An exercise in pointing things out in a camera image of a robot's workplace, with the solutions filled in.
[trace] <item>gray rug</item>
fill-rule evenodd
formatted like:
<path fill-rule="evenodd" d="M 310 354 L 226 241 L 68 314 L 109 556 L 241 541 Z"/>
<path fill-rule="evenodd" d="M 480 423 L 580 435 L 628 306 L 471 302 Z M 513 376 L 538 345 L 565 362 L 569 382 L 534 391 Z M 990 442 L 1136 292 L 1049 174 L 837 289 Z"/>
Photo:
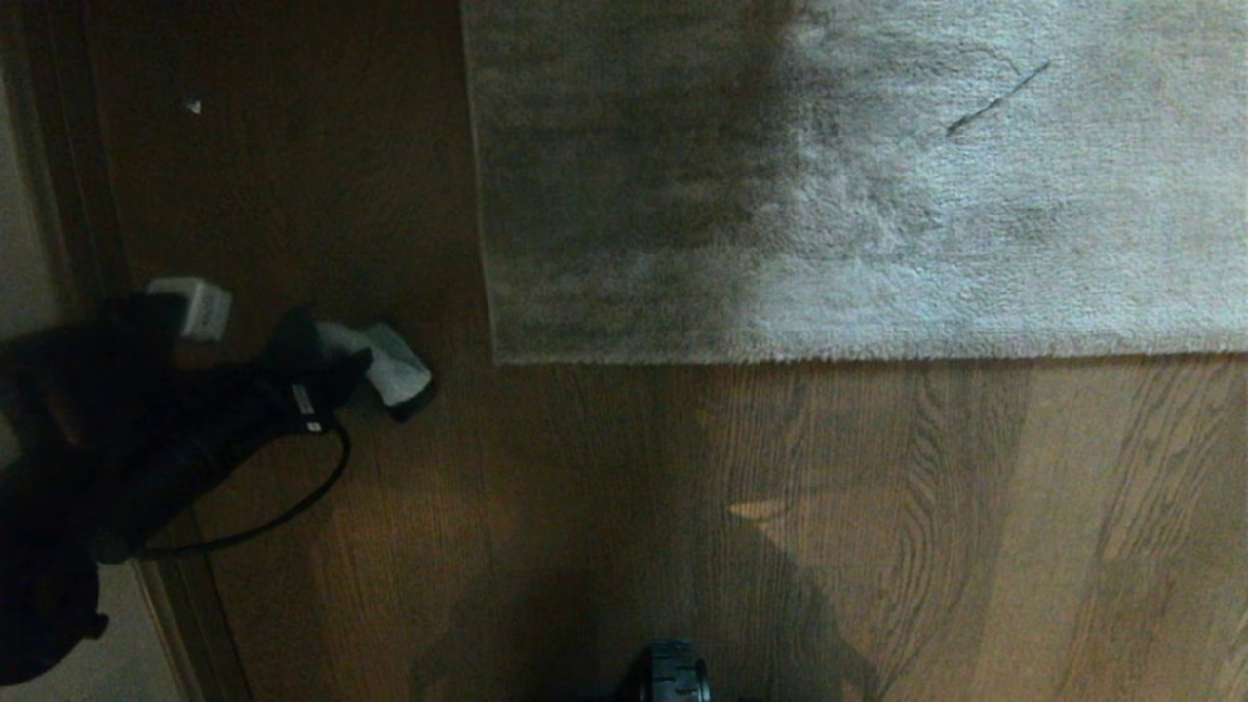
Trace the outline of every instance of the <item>gray rug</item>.
<path fill-rule="evenodd" d="M 500 362 L 1248 349 L 1238 0 L 464 0 Z"/>

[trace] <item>wall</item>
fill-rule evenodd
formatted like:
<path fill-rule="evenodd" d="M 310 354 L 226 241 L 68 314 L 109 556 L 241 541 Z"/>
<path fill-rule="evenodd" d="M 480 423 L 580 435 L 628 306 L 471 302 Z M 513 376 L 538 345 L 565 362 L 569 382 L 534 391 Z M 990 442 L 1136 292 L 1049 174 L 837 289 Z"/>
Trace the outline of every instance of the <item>wall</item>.
<path fill-rule="evenodd" d="M 0 95 L 7 95 L 0 72 Z M 0 340 L 62 319 L 49 254 L 35 225 L 31 184 L 19 166 L 6 100 L 0 100 Z M 0 688 L 0 702 L 170 702 L 181 700 L 146 595 L 130 565 L 100 571 L 100 611 L 111 626 L 49 675 Z"/>

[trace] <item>cord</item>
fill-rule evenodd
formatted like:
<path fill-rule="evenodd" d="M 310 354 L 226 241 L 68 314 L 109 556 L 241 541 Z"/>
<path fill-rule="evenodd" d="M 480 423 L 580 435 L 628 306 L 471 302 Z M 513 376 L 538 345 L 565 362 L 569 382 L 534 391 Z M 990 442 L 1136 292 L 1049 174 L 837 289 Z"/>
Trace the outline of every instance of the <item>cord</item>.
<path fill-rule="evenodd" d="M 276 517 L 260 525 L 258 527 L 238 532 L 233 536 L 213 538 L 211 541 L 203 541 L 200 543 L 188 543 L 186 546 L 170 546 L 170 547 L 149 546 L 141 548 L 137 553 L 135 553 L 135 556 L 144 560 L 156 560 L 156 558 L 170 558 L 176 556 L 211 553 L 212 551 L 228 548 L 231 546 L 237 546 L 240 543 L 251 541 L 252 538 L 268 533 L 275 528 L 285 525 L 286 522 L 293 520 L 295 517 L 302 515 L 308 510 L 308 507 L 316 505 L 317 501 L 324 497 L 327 492 L 329 492 L 329 488 L 332 488 L 333 485 L 338 482 L 338 478 L 342 477 L 342 473 L 346 472 L 347 463 L 351 461 L 351 435 L 347 433 L 347 428 L 341 423 L 334 422 L 328 426 L 328 432 L 337 436 L 338 441 L 342 442 L 342 453 L 341 457 L 338 458 L 338 465 L 337 467 L 333 468 L 333 472 L 329 473 L 329 477 L 324 478 L 324 482 L 322 482 L 319 486 L 317 486 L 316 490 L 310 492 L 307 497 L 300 500 L 290 510 L 286 510 L 281 515 L 277 515 Z"/>

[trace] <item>white plug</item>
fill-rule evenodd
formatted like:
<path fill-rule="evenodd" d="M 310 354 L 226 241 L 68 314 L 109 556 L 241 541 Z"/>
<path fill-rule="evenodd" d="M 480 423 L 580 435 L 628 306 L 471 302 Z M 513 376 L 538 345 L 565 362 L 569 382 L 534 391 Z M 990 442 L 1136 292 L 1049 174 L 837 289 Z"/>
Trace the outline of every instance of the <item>white plug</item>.
<path fill-rule="evenodd" d="M 187 341 L 221 341 L 230 320 L 233 296 L 202 277 L 158 277 L 147 285 L 147 295 L 186 297 L 186 320 L 181 337 Z"/>

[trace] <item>wooden floor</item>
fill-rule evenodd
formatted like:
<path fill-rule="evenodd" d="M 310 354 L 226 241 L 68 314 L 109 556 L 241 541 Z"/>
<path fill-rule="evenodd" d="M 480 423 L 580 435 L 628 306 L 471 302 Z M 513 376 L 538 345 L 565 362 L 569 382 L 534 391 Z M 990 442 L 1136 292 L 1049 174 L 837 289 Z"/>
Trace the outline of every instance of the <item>wooden floor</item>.
<path fill-rule="evenodd" d="M 256 700 L 564 700 L 655 636 L 721 700 L 1248 698 L 1243 357 L 494 367 L 453 0 L 87 32 L 136 285 L 232 290 L 220 356 L 305 301 L 391 320 L 441 385 L 349 412 L 324 503 L 212 558 Z M 202 528 L 334 455 L 267 450 Z"/>

